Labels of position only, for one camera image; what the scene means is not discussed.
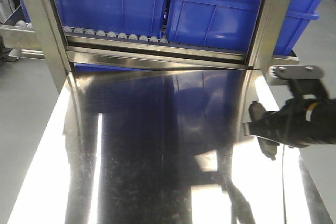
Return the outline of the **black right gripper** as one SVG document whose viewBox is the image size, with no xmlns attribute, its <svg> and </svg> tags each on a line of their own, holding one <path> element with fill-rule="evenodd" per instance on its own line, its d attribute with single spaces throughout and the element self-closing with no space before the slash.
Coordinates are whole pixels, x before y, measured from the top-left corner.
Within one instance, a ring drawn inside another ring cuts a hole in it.
<svg viewBox="0 0 336 224">
<path fill-rule="evenodd" d="M 289 99 L 278 111 L 267 111 L 268 139 L 292 147 L 335 144 L 335 99 Z"/>
</svg>

